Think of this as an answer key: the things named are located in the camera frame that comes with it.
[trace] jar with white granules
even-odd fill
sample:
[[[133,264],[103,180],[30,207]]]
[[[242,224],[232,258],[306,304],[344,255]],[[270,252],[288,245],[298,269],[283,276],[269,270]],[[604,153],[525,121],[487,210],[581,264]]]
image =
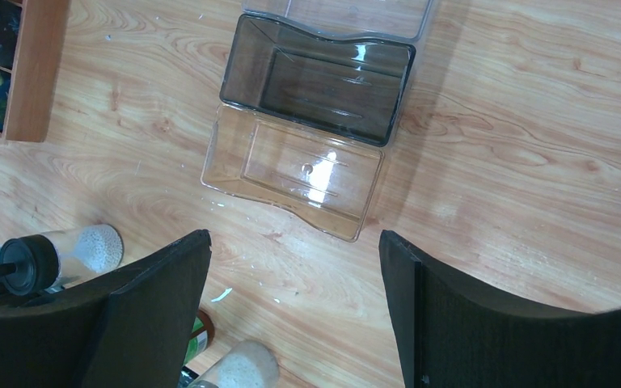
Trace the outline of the jar with white granules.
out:
[[[188,388],[274,388],[280,366],[272,351],[258,341],[238,343]]]
[[[77,285],[120,265],[124,252],[120,234],[110,225],[42,233],[56,250],[59,270],[52,287]]]
[[[123,253],[120,235],[105,224],[13,238],[0,250],[0,282],[16,295],[69,288],[117,268]]]

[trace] bottle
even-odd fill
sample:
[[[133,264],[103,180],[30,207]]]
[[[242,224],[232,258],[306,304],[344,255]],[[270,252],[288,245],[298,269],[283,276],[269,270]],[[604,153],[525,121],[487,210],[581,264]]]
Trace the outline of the bottle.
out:
[[[109,225],[12,238],[0,250],[0,284],[14,295],[77,285],[117,268],[123,252]]]
[[[274,388],[280,378],[277,358],[257,341],[242,341],[188,388]]]
[[[210,317],[203,310],[199,310],[196,320],[194,321],[192,336],[189,337],[187,355],[184,357],[183,365],[186,365],[189,361],[193,360],[194,357],[206,350],[213,342],[214,336],[215,326],[213,325],[213,321],[210,320]]]

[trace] white debris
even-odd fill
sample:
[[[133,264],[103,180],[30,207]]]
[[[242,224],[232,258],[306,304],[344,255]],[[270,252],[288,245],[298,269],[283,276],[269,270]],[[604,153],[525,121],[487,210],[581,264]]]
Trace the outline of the white debris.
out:
[[[227,295],[229,295],[232,292],[232,289],[226,289],[224,293],[222,293],[222,295],[220,295],[219,297],[216,297],[215,299],[211,299],[210,301],[213,303],[219,302],[222,299],[225,299],[225,297]]]

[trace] black jar lid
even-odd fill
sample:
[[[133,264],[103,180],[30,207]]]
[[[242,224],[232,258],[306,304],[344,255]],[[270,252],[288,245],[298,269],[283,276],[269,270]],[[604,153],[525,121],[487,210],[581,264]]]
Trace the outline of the black jar lid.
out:
[[[47,289],[60,271],[56,248],[40,234],[6,241],[0,250],[0,264],[15,264],[15,271],[0,279],[15,295]]]

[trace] clear plastic container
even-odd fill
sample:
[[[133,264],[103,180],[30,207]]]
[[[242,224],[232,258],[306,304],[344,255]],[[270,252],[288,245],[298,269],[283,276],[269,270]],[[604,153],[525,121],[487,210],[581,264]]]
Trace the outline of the clear plastic container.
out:
[[[273,388],[279,378],[280,367],[270,349],[243,341],[188,388]]]
[[[385,146],[415,55],[410,44],[330,40],[274,19],[242,15],[220,98]]]
[[[122,239],[110,225],[42,233],[56,250],[59,272],[52,287],[76,285],[120,265]]]
[[[376,147],[222,105],[201,182],[289,210],[319,230],[354,241],[383,158]]]
[[[308,27],[322,36],[419,40],[434,0],[244,0],[247,13]]]
[[[436,0],[244,0],[201,182],[355,241]]]

